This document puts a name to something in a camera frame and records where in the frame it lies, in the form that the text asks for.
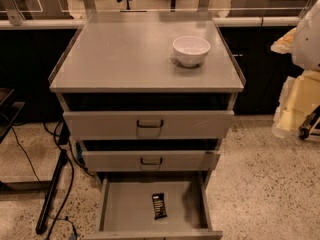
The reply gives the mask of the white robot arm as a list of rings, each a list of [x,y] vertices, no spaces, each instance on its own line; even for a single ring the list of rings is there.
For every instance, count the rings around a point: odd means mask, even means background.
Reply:
[[[272,133],[283,138],[297,133],[320,106],[320,0],[294,29],[272,44],[271,50],[290,53],[293,64],[303,69],[298,77],[288,77],[280,92]]]

